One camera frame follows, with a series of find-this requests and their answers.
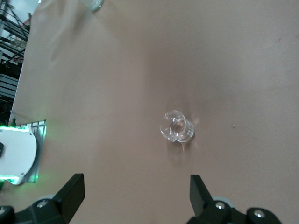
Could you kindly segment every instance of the glowing green light strip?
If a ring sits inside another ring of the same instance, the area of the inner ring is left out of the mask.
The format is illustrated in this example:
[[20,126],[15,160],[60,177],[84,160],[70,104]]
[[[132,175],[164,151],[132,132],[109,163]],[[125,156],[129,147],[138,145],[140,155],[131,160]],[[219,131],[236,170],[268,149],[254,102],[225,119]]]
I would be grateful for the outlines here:
[[0,130],[8,130],[8,131],[17,131],[17,132],[29,132],[29,127],[10,127],[10,126],[0,126]]
[[12,184],[16,184],[19,181],[19,177],[17,176],[0,176],[0,181],[9,181]]

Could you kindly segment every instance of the glass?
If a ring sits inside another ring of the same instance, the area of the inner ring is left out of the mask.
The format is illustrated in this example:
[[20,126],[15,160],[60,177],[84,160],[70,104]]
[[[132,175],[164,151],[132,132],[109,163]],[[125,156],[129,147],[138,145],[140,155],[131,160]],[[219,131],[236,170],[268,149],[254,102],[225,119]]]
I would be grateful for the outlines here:
[[160,124],[160,131],[172,142],[189,142],[195,135],[194,125],[180,111],[167,112]]
[[94,12],[97,11],[103,5],[104,0],[79,0],[81,1],[86,8],[90,11]]

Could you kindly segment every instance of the table surface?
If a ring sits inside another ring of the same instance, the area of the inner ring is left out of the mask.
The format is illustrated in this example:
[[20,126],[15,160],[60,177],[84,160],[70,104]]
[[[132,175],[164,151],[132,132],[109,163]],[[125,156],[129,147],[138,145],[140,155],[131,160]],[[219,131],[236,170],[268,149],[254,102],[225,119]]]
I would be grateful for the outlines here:
[[[1,204],[22,210],[84,173],[71,223],[183,224],[199,174],[242,212],[298,223],[298,11],[298,0],[105,0],[95,13],[43,1],[13,107],[19,124],[47,119],[40,175],[7,183]],[[195,124],[184,150],[159,132],[172,109]]]

